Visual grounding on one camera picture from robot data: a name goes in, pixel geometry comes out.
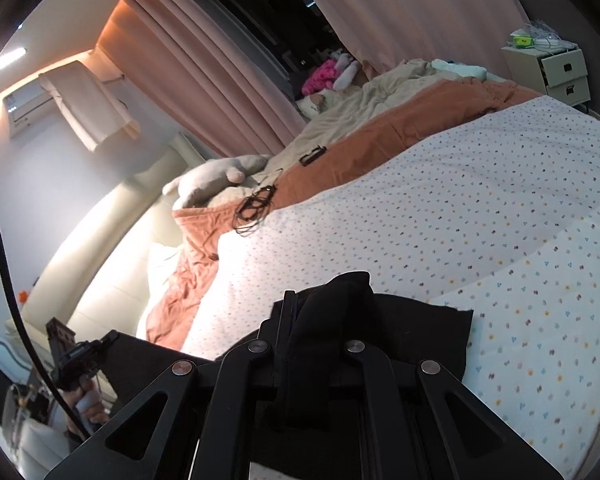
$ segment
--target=pink curtain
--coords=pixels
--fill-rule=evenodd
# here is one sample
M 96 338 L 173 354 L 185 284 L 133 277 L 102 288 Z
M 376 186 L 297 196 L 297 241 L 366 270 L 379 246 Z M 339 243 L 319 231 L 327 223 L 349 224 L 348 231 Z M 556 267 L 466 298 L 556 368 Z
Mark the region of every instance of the pink curtain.
M 528 21 L 518 0 L 315 0 L 342 43 L 386 72 L 403 59 L 478 64 L 510 77 L 500 52 Z
M 306 125 L 192 0 L 120 0 L 98 46 L 220 155 L 280 152 Z

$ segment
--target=air conditioner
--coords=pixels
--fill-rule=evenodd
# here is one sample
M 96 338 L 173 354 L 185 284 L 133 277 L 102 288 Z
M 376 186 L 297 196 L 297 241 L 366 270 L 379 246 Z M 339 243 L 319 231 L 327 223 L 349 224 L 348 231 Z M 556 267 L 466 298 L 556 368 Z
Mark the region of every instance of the air conditioner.
M 9 115 L 10 137 L 56 108 L 54 99 L 40 86 L 38 78 L 7 95 L 2 102 Z

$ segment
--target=person's hand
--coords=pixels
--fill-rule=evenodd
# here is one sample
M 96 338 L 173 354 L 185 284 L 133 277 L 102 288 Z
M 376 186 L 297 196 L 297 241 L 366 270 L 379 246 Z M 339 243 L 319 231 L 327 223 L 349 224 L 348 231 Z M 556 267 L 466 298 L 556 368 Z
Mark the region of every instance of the person's hand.
M 94 388 L 95 385 L 93 384 L 93 381 L 89 379 L 82 385 L 81 388 L 78 388 L 77 390 L 74 390 L 72 392 L 63 392 L 62 396 L 64 397 L 66 403 L 69 405 L 69 408 L 73 409 L 80 402 L 80 400 L 87 395 L 88 392 L 94 391 L 95 393 Z M 109 421 L 109 415 L 107 414 L 107 412 L 105 412 L 104 405 L 100 400 L 96 402 L 91 402 L 88 406 L 79 406 L 78 408 L 82 409 L 80 414 L 92 424 L 105 424 Z M 78 431 L 78 428 L 76 428 L 75 424 L 72 422 L 69 416 L 65 414 L 65 417 L 66 425 L 69 431 L 80 436 L 80 431 Z

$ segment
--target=ceiling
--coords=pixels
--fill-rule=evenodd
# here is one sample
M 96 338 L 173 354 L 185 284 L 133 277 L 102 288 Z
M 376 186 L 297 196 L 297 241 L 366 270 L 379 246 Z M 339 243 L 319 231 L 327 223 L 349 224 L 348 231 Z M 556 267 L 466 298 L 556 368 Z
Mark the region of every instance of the ceiling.
M 0 93 L 30 74 L 95 46 L 118 0 L 43 0 L 13 35 L 4 52 L 27 49 L 0 70 Z

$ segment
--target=curtain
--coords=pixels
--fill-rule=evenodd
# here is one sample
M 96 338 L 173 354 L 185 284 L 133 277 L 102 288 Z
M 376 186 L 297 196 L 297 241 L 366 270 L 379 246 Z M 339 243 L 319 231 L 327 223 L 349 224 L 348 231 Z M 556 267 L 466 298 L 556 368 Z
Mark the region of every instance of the curtain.
M 278 153 L 306 125 L 192 0 L 120 0 L 98 46 L 219 155 Z
M 440 58 L 510 77 L 500 52 L 528 21 L 518 0 L 315 0 L 340 41 L 379 73 Z
M 138 122 L 80 61 L 43 72 L 38 79 L 90 152 L 117 132 L 138 138 Z

